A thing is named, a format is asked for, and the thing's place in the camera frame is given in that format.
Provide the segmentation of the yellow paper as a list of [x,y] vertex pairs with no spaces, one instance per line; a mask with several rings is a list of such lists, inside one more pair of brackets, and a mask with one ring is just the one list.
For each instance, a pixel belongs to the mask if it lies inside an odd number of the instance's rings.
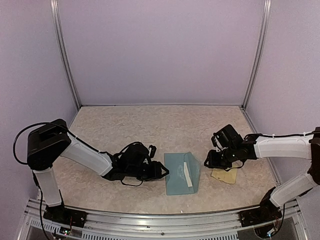
[[233,185],[236,183],[237,169],[230,169],[229,171],[223,169],[213,169],[211,176],[216,180]]

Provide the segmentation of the blue envelope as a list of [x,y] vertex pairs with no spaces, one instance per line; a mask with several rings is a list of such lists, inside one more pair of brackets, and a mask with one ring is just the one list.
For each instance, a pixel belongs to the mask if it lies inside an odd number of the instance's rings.
[[198,192],[200,163],[191,152],[165,153],[164,166],[169,170],[165,177],[166,195],[192,195]]

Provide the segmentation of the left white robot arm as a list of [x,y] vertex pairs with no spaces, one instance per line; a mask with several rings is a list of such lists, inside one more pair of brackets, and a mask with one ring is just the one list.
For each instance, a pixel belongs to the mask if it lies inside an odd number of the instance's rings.
[[61,223],[70,218],[70,211],[63,206],[53,170],[53,163],[59,157],[72,160],[107,181],[135,178],[144,183],[170,173],[161,162],[153,159],[156,150],[153,145],[146,147],[135,141],[115,154],[100,151],[73,134],[61,118],[23,128],[12,144],[14,158],[31,169],[50,214]]

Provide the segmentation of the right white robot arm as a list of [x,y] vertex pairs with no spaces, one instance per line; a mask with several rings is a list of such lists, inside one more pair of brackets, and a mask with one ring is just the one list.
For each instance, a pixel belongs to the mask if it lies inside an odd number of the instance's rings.
[[303,195],[320,184],[320,129],[287,135],[265,135],[250,133],[242,137],[228,124],[211,137],[214,149],[208,152],[204,166],[226,172],[233,169],[233,163],[264,158],[298,158],[310,160],[311,165],[303,173],[280,186],[269,190],[256,210],[256,218],[266,222],[275,208]]

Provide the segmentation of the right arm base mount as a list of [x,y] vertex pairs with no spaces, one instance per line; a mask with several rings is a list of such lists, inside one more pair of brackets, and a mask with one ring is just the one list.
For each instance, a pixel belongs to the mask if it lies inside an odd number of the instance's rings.
[[239,212],[240,223],[242,227],[259,225],[262,223],[274,221],[282,217],[279,207],[272,203],[262,203],[257,208],[243,210]]

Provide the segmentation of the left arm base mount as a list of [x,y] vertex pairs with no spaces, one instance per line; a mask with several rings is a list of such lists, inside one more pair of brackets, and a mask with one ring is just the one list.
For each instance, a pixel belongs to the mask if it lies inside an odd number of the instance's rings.
[[85,211],[67,208],[64,205],[58,205],[53,207],[47,206],[43,217],[44,219],[55,223],[68,225],[70,227],[83,228],[86,223],[87,215],[88,214]]

